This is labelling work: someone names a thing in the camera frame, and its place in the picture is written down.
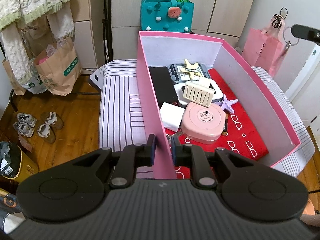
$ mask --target wooden floor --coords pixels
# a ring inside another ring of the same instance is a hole
[[[320,152],[310,127],[308,127],[307,130],[315,145],[316,151],[297,178],[306,186],[308,191],[313,191],[320,189]],[[320,193],[310,194],[309,198],[311,199],[315,210],[320,210]]]
[[[80,76],[73,91],[97,92],[86,82],[87,78],[87,76]],[[100,96],[62,97],[45,92],[39,95],[25,94],[20,98],[17,96],[16,99],[20,99],[18,100],[19,113],[28,113],[40,120],[42,112],[54,111],[65,123],[61,130],[54,130],[56,141],[53,144],[45,142],[36,133],[31,138],[24,137],[32,145],[32,153],[28,153],[28,156],[38,164],[40,171],[98,148]],[[12,127],[12,124],[17,121],[16,115],[12,107],[8,106],[0,121],[0,128],[8,134],[8,137],[16,134]]]

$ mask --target green label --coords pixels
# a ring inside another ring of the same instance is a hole
[[[66,77],[72,70],[73,68],[77,65],[79,62],[78,58],[76,57],[71,64],[67,67],[67,69],[63,72],[64,76]]]

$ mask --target yellow trash can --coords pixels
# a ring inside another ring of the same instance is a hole
[[[7,178],[13,179],[17,182],[23,182],[26,178],[30,177],[33,174],[39,172],[39,168],[37,164],[35,164],[22,150],[19,146],[17,146],[21,151],[21,161],[20,161],[20,168],[18,174],[14,178]]]

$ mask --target pair of shoes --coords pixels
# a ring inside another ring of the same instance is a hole
[[[19,113],[17,114],[18,121],[13,124],[14,129],[26,137],[33,135],[33,127],[36,125],[37,119],[31,114]]]
[[[45,112],[40,116],[42,123],[39,123],[36,131],[38,135],[45,140],[47,143],[54,143],[56,136],[51,127],[60,130],[62,129],[64,123],[56,112]]]

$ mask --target teal felt bag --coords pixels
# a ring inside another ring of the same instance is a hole
[[[193,8],[189,0],[141,0],[141,30],[188,33]]]

